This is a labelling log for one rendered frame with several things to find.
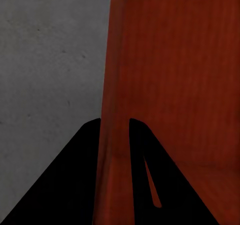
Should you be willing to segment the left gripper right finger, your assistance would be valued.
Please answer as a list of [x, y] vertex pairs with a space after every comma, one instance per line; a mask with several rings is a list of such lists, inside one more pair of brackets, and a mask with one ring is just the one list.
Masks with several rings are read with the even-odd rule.
[[[135, 225], [219, 225], [150, 128], [129, 119]], [[162, 208], [154, 206], [144, 157]]]

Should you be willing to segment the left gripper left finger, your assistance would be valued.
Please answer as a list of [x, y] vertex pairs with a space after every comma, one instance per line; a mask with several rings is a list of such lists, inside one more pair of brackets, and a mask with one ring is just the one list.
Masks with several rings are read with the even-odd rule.
[[84, 124], [0, 225], [93, 225], [100, 127]]

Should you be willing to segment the storage box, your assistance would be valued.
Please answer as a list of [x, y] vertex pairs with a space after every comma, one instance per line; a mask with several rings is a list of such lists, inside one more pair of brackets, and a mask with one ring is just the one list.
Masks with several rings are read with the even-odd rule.
[[135, 225], [130, 118], [240, 225], [240, 0], [110, 0], [92, 225]]

